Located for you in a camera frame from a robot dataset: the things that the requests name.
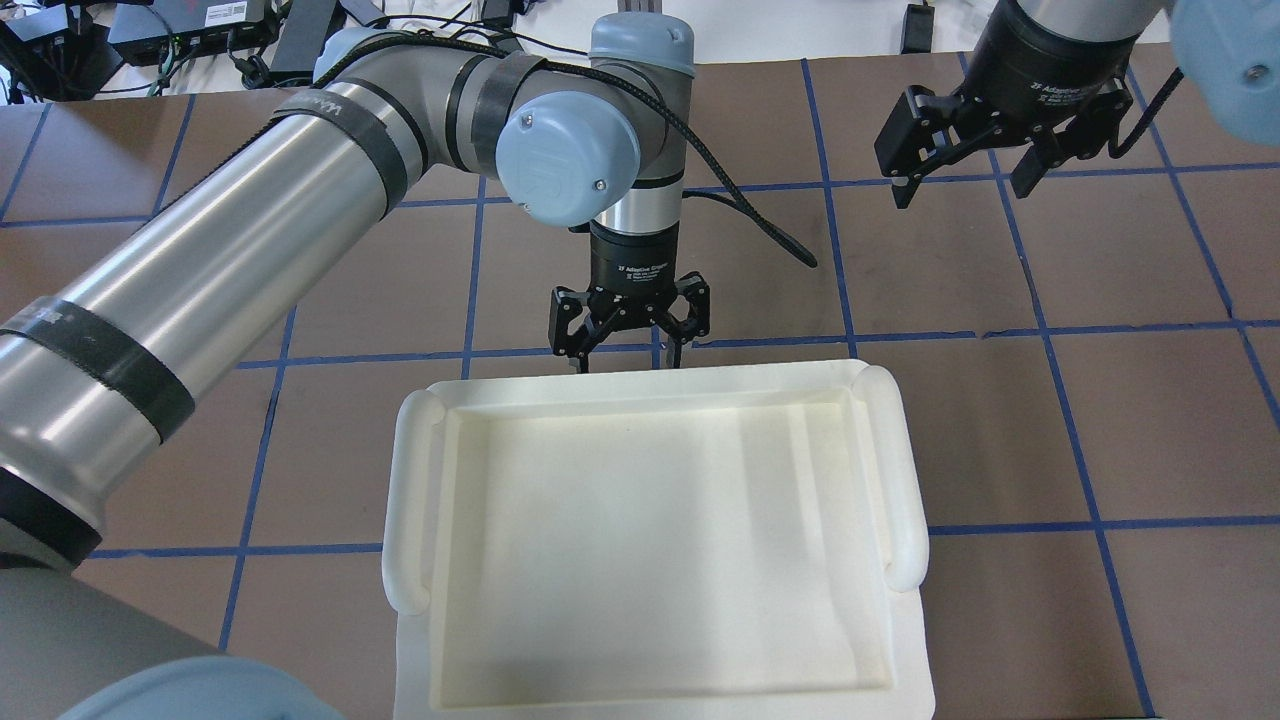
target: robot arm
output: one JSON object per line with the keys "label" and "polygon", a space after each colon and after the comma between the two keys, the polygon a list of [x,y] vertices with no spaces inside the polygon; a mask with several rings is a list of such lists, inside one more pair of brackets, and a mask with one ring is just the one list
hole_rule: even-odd
{"label": "robot arm", "polygon": [[684,140],[603,76],[687,115],[689,26],[603,18],[593,77],[438,38],[358,40],[323,88],[293,96],[120,249],[3,325],[0,552],[83,560],[111,491],[433,164],[500,178],[547,223],[599,217],[593,229],[628,233],[623,243],[668,233],[673,260]]}
{"label": "robot arm", "polygon": [[925,176],[980,150],[1030,145],[1011,176],[1018,197],[1070,158],[1089,160],[1107,146],[1123,154],[1116,141],[1133,106],[1129,55],[1167,5],[1183,70],[1219,122],[1245,140],[1280,145],[1280,3],[1001,0],[964,83],[948,96],[909,87],[877,137],[897,206],[910,204]]}

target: black tape band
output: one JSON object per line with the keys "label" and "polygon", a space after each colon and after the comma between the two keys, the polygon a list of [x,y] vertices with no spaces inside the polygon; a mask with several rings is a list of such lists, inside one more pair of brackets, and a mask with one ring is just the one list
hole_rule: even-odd
{"label": "black tape band", "polygon": [[72,565],[79,565],[102,542],[102,536],[79,515],[4,468],[0,468],[0,520],[44,543]]}
{"label": "black tape band", "polygon": [[404,199],[404,192],[408,191],[404,159],[401,158],[392,136],[387,133],[387,126],[364,105],[328,90],[303,90],[271,113],[271,118],[276,120],[289,115],[311,115],[329,120],[358,145],[383,178],[387,213]]}
{"label": "black tape band", "polygon": [[410,132],[413,133],[413,140],[417,142],[417,151],[422,158],[422,168],[425,169],[431,165],[431,161],[428,158],[426,152],[426,136],[422,135],[422,127],[419,126],[417,120],[413,119],[413,115],[408,113],[408,108],[401,104],[399,100],[396,100],[396,97],[390,92],[387,92],[380,86],[376,86],[369,82],[367,79],[362,79],[358,77],[342,77],[338,78],[337,82],[346,82],[348,85],[364,87],[369,92],[376,95],[383,102],[387,102],[387,105],[389,105],[392,110],[396,110],[396,114],[404,120],[404,124],[408,126]]}
{"label": "black tape band", "polygon": [[507,124],[520,86],[525,85],[529,73],[545,61],[547,58],[538,55],[513,53],[503,58],[485,78],[480,99],[476,101],[475,115],[471,118],[471,143],[475,145],[481,174],[498,176],[498,136]]}
{"label": "black tape band", "polygon": [[449,151],[449,160],[453,160],[453,167],[467,173],[471,169],[462,161],[462,156],[458,155],[458,105],[462,102],[462,91],[466,88],[467,81],[471,79],[471,73],[486,59],[489,59],[488,55],[476,55],[467,60],[467,64],[462,65],[462,69],[458,70],[458,77],[453,78],[453,87],[449,88],[449,102],[444,109],[444,146]]}
{"label": "black tape band", "polygon": [[667,187],[668,184],[675,184],[685,177],[685,170],[680,170],[673,176],[667,176],[664,178],[641,179],[637,178],[636,182],[631,183],[631,190],[657,190],[659,187]]}
{"label": "black tape band", "polygon": [[178,375],[151,351],[93,313],[56,297],[24,307],[0,334],[15,334],[56,352],[88,377],[124,396],[169,439],[196,409]]}

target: white tray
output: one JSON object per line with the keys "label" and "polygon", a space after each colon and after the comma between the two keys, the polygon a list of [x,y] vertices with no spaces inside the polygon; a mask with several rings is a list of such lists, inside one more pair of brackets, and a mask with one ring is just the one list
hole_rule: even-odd
{"label": "white tray", "polygon": [[394,716],[928,719],[927,562],[882,368],[438,383],[396,428]]}

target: electronic device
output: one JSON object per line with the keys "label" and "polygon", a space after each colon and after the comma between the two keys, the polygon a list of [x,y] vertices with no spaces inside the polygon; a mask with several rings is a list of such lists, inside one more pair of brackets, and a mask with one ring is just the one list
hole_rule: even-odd
{"label": "electronic device", "polygon": [[902,17],[902,54],[933,51],[933,5],[908,5]]}
{"label": "electronic device", "polygon": [[119,5],[108,41],[131,65],[155,65],[173,42],[177,55],[200,58],[268,45],[278,33],[269,0],[155,0]]}
{"label": "electronic device", "polygon": [[108,31],[78,5],[0,23],[0,64],[15,81],[6,100],[20,102],[24,92],[59,101],[92,97],[123,63]]}

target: light blue joint cap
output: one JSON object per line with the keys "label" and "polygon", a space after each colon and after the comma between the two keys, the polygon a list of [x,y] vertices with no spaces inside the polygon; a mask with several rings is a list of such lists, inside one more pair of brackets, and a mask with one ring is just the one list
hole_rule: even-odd
{"label": "light blue joint cap", "polygon": [[595,20],[590,56],[645,63],[694,77],[694,28],[660,13],[613,13]]}
{"label": "light blue joint cap", "polygon": [[1179,0],[1171,36],[1219,124],[1280,146],[1280,0]]}
{"label": "light blue joint cap", "polygon": [[549,92],[520,106],[498,136],[498,178],[548,225],[580,225],[631,188],[640,141],[621,110],[586,92]]}
{"label": "light blue joint cap", "polygon": [[314,81],[329,72],[329,68],[337,65],[338,60],[346,58],[347,53],[351,53],[366,40],[379,35],[396,35],[399,32],[397,29],[379,29],[375,27],[344,27],[339,29],[324,44],[324,53],[316,59],[316,68],[311,74],[311,79]]}
{"label": "light blue joint cap", "polygon": [[59,720],[342,720],[306,685],[242,657],[187,657],[111,683]]}

